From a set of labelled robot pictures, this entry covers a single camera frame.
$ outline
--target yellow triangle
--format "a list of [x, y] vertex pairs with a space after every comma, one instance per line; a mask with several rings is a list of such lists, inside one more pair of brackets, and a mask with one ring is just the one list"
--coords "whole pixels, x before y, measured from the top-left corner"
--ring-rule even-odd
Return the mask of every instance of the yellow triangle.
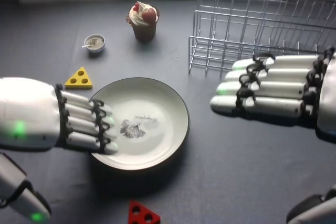
[[92, 89], [92, 82], [84, 67], [81, 67], [65, 83], [66, 89]]

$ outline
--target dish rack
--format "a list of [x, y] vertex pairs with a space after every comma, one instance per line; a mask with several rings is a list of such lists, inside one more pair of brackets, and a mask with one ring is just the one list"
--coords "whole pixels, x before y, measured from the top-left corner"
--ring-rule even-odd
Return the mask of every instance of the dish rack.
[[188, 69], [230, 70], [255, 52], [320, 54], [336, 42], [335, 0], [198, 0]]

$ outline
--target gray table surface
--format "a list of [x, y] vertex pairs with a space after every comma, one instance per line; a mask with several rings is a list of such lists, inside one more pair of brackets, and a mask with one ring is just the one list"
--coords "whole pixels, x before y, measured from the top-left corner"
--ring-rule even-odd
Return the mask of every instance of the gray table surface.
[[[191, 115], [189, 138], [173, 168], [140, 179], [146, 188], [135, 191], [137, 182], [120, 182], [118, 173], [112, 178], [99, 175], [88, 154], [61, 149], [7, 153], [50, 202], [50, 223], [124, 224], [131, 198], [157, 212], [166, 224], [285, 223], [298, 201], [324, 193], [336, 182], [336, 145], [319, 140], [313, 129], [212, 112], [209, 101], [220, 83], [218, 72], [205, 76], [204, 69], [187, 71], [196, 3], [153, 4], [161, 16], [156, 38], [146, 46], [135, 40], [125, 21], [131, 3], [2, 9], [0, 75], [55, 84], [84, 66], [93, 89], [77, 93], [87, 97], [128, 77], [167, 83]], [[93, 33], [106, 38], [98, 58], [81, 48]], [[0, 222], [29, 223], [11, 209], [0, 211]]]

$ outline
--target wire rack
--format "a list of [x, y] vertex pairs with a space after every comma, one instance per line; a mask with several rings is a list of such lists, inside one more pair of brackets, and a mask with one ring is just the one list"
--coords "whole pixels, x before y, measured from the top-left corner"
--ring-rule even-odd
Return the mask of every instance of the wire rack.
[[188, 66], [230, 70], [257, 51], [319, 54], [336, 42], [335, 0], [198, 0]]

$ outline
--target plate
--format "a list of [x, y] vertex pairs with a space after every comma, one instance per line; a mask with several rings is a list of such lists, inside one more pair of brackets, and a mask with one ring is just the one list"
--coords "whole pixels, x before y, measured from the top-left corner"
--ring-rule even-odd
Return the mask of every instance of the plate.
[[94, 153], [100, 162], [122, 170], [153, 167], [172, 156], [187, 138], [190, 115], [179, 94], [149, 78], [128, 78], [99, 90], [99, 99], [113, 111], [118, 152]]

